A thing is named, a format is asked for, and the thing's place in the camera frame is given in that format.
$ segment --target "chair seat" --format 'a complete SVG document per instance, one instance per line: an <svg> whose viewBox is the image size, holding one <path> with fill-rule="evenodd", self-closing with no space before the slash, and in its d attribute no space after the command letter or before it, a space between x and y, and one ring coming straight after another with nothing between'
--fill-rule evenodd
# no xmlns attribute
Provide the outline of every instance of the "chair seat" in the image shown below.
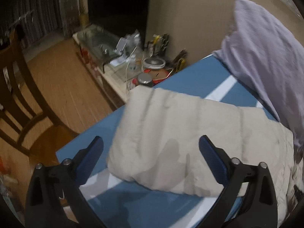
<svg viewBox="0 0 304 228"><path fill-rule="evenodd" d="M56 151L64 147L77 136L77 133L62 125L51 126L43 132L29 150L29 165L34 171L38 163L44 166L59 164Z"/></svg>

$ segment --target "blue table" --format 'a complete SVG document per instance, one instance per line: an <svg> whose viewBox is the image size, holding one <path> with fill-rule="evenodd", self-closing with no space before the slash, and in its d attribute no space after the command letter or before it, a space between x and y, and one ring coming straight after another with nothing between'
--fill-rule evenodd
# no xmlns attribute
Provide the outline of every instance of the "blue table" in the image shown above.
<svg viewBox="0 0 304 228"><path fill-rule="evenodd" d="M237 106L263 108L213 56L187 67L157 87ZM268 118L274 120L271 114L263 109ZM81 186L80 190L108 228L194 227L216 198L151 191L136 183L121 181L109 173L106 157L123 112L124 107L119 108L57 151L59 162L65 158L73 158L78 150L86 148L98 135L104 141L104 152L88 182ZM235 202L231 215L240 203L240 199Z"/></svg>

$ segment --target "silver bolt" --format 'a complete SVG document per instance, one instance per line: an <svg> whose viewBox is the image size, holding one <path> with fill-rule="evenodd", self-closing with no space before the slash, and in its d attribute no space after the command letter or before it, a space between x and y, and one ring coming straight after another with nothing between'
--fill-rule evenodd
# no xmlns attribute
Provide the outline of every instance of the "silver bolt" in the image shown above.
<svg viewBox="0 0 304 228"><path fill-rule="evenodd" d="M238 158L232 158L232 159L231 159L231 162L232 162L233 164L236 164L236 165L238 165L238 164L241 163L241 161L240 161Z"/></svg>
<svg viewBox="0 0 304 228"><path fill-rule="evenodd" d="M42 168L42 166L43 166L42 163L39 163L39 164L36 165L36 169L39 170L39 169Z"/></svg>
<svg viewBox="0 0 304 228"><path fill-rule="evenodd" d="M264 168L264 169L267 168L267 164L266 164L265 162L261 162L261 163L260 163L260 166L261 166L262 168Z"/></svg>
<svg viewBox="0 0 304 228"><path fill-rule="evenodd" d="M72 160L71 159L65 159L63 161L63 165L70 165L72 163Z"/></svg>

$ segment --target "blue gripper pad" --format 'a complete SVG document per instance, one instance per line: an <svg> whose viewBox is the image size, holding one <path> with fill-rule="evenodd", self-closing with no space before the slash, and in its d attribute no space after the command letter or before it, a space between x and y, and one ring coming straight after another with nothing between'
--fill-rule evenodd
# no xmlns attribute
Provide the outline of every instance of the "blue gripper pad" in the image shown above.
<svg viewBox="0 0 304 228"><path fill-rule="evenodd" d="M96 136L91 144L83 150L86 151L86 154L76 168L75 184L77 186L83 185L87 182L98 159L100 158L103 152L102 138Z"/></svg>
<svg viewBox="0 0 304 228"><path fill-rule="evenodd" d="M228 170L210 142L202 136L199 139L199 150L206 160L215 180L224 187L228 185Z"/></svg>

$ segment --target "lavender fabric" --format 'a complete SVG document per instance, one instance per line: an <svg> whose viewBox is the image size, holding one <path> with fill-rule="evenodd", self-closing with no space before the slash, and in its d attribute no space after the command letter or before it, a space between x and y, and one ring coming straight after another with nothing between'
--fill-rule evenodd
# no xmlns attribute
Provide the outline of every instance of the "lavender fabric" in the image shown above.
<svg viewBox="0 0 304 228"><path fill-rule="evenodd" d="M255 90L276 118L304 144L304 48L262 6L235 0L234 24L214 51L232 74Z"/></svg>

